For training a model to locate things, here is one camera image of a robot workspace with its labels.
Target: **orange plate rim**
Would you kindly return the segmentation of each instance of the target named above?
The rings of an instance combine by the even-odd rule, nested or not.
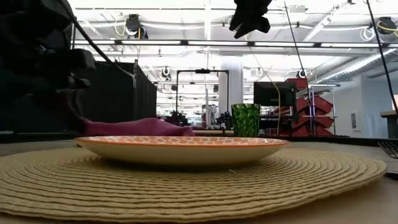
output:
[[[137,137],[183,137],[183,136],[137,136]],[[214,147],[229,147],[229,148],[238,148],[238,147],[276,147],[276,146],[284,146],[290,144],[289,141],[281,140],[280,143],[272,143],[272,144],[248,144],[248,145],[232,145],[232,144],[159,144],[159,143],[148,143],[148,142],[109,142],[109,141],[99,141],[99,140],[88,140],[85,139],[87,137],[80,137],[75,138],[76,142],[84,142],[84,143],[92,143],[92,144],[110,144],[115,146],[158,146],[158,147],[207,147],[207,148],[214,148]],[[263,139],[263,138],[241,138],[241,139]]]

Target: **white plate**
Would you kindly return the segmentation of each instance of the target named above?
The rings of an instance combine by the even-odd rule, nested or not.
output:
[[[76,138],[104,157],[166,165],[222,165],[255,161],[277,152],[288,141],[264,138],[101,136]]]

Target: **ceiling light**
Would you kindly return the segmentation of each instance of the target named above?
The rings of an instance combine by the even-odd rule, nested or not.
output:
[[[256,75],[257,76],[259,76],[259,77],[261,77],[262,76],[262,70],[260,69],[260,68],[258,68],[257,70],[256,70]]]
[[[259,47],[295,47],[291,42],[256,42],[255,46]],[[297,43],[298,47],[313,47],[314,43]]]
[[[75,44],[88,44],[87,40],[75,40]]]
[[[167,66],[162,70],[162,76],[164,75],[164,78],[170,75],[170,70],[167,68]]]
[[[188,45],[200,46],[247,46],[246,41],[188,41]]]
[[[154,82],[154,83],[155,84],[164,84],[164,85],[175,85],[175,84],[177,84],[177,82]]]
[[[379,47],[378,44],[350,44],[350,43],[324,43],[321,44],[322,47],[346,47],[346,48],[353,48],[353,47]]]
[[[94,44],[96,45],[113,45],[115,42],[113,40],[93,40]],[[75,44],[78,45],[88,45],[87,40],[75,40]]]
[[[180,45],[179,40],[122,40],[124,45]]]
[[[195,82],[196,85],[218,85],[218,82]]]
[[[306,70],[298,71],[296,77],[297,78],[305,78],[305,77],[307,77],[307,71]]]
[[[106,55],[123,55],[123,52],[114,52],[114,51],[104,51]]]
[[[339,87],[339,84],[308,84],[309,87]]]

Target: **woven placemat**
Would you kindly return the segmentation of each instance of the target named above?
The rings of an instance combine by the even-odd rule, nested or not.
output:
[[[218,171],[123,167],[85,149],[1,157],[0,212],[104,222],[246,218],[358,188],[386,171],[382,161],[306,149]]]

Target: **wooden table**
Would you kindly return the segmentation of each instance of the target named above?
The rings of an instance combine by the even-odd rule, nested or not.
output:
[[[395,111],[384,111],[380,113],[382,118],[387,119],[388,138],[398,138],[398,119]]]
[[[32,142],[19,144],[0,144],[0,156],[26,151],[74,147],[72,141]],[[348,146],[318,142],[295,142],[293,148],[310,148],[325,151],[347,152],[359,156],[384,160],[389,171],[398,171],[398,161],[387,156],[376,147]],[[387,178],[358,190],[331,198],[318,200],[308,205],[284,210],[245,220],[209,222],[208,224],[353,224],[353,223],[398,223],[398,182]],[[1,224],[54,224],[54,220],[25,218],[0,213]]]

